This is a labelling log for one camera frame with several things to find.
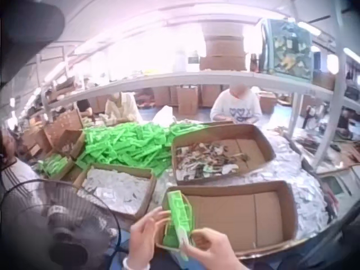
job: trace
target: white sweatshirt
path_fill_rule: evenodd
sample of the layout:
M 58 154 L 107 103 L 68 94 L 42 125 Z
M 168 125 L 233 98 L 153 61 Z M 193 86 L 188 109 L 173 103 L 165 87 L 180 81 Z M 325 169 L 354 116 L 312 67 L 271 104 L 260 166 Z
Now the white sweatshirt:
M 243 99 L 239 99 L 231 95 L 230 89 L 227 89 L 218 96 L 211 109 L 212 121 L 216 115 L 232 117 L 237 123 L 241 123 L 251 117 L 261 116 L 262 112 L 259 99 L 251 90 Z

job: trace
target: factory floor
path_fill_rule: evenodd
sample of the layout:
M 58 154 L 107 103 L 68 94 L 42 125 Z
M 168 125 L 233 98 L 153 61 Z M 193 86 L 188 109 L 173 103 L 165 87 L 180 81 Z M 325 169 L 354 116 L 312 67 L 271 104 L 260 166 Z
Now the factory floor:
M 151 121 L 155 114 L 161 110 L 161 107 L 139 110 L 140 114 L 145 121 Z M 184 116 L 179 115 L 178 108 L 173 107 L 173 115 L 177 120 L 191 119 L 201 122 L 211 122 L 210 120 L 211 108 L 199 108 L 196 115 Z M 264 114 L 260 120 L 256 123 L 259 127 L 274 128 L 274 127 L 288 127 L 291 116 L 291 107 L 276 105 L 273 114 Z M 304 118 L 298 117 L 296 127 L 301 128 Z

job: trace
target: worker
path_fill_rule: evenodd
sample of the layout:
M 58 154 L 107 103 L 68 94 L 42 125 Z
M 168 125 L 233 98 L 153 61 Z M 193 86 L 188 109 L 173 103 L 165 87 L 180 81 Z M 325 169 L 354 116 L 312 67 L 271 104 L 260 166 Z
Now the worker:
M 39 179 L 38 175 L 28 164 L 22 162 L 15 156 L 16 142 L 6 129 L 0 130 L 0 201 L 2 201 L 6 191 L 14 186 L 29 181 Z M 18 194 L 38 199 L 34 190 L 37 190 L 38 183 L 29 183 L 20 186 Z
M 133 93 L 120 92 L 111 95 L 106 101 L 105 114 L 108 117 L 115 116 L 118 121 L 142 122 Z
M 352 109 L 344 108 L 341 112 L 339 122 L 337 123 L 337 129 L 342 136 L 352 137 L 352 133 L 349 129 L 349 120 L 355 115 L 355 111 Z
M 76 102 L 81 117 L 93 118 L 92 108 L 88 100 L 79 100 Z
M 170 221 L 170 211 L 161 207 L 146 214 L 130 229 L 129 255 L 124 259 L 125 270 L 150 269 L 150 260 L 154 256 L 155 237 L 161 227 Z M 209 242 L 208 250 L 200 250 L 189 244 L 182 244 L 181 250 L 209 270 L 247 270 L 239 262 L 226 235 L 204 228 L 194 230 L 192 234 Z
M 254 124 L 262 115 L 255 93 L 244 84 L 233 84 L 223 91 L 211 108 L 212 121 Z

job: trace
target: white shirt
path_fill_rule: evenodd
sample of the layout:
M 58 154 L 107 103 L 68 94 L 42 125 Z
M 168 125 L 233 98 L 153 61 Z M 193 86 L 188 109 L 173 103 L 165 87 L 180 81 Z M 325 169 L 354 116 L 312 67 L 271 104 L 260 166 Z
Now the white shirt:
M 37 173 L 35 173 L 28 164 L 16 158 L 14 164 L 1 170 L 0 201 L 3 199 L 5 192 L 15 185 L 36 179 L 39 179 Z M 37 197 L 34 190 L 36 190 L 38 186 L 39 182 L 24 184 L 17 189 L 17 192 L 19 195 L 25 197 L 29 196 L 29 194 L 31 194 L 32 197 Z
M 220 93 L 214 106 L 211 108 L 210 118 L 213 121 L 216 115 L 232 117 L 241 123 L 254 116 L 261 116 L 261 108 L 258 97 L 251 90 L 243 99 L 230 94 L 230 89 Z

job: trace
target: green plastic component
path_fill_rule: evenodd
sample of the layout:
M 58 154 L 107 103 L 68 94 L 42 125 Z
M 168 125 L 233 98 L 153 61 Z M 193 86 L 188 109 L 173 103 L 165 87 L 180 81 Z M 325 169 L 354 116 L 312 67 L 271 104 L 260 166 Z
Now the green plastic component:
M 85 153 L 78 160 L 91 163 L 121 164 L 151 168 L 156 176 L 171 166 L 170 147 L 179 134 L 204 128 L 181 123 L 162 128 L 153 123 L 124 123 L 115 127 L 86 128 Z
M 172 214 L 171 223 L 166 228 L 163 238 L 163 245 L 169 248 L 179 248 L 179 238 L 176 233 L 177 228 L 182 228 L 187 236 L 194 229 L 194 216 L 192 207 L 183 201 L 180 191 L 172 191 L 167 194 L 169 208 Z

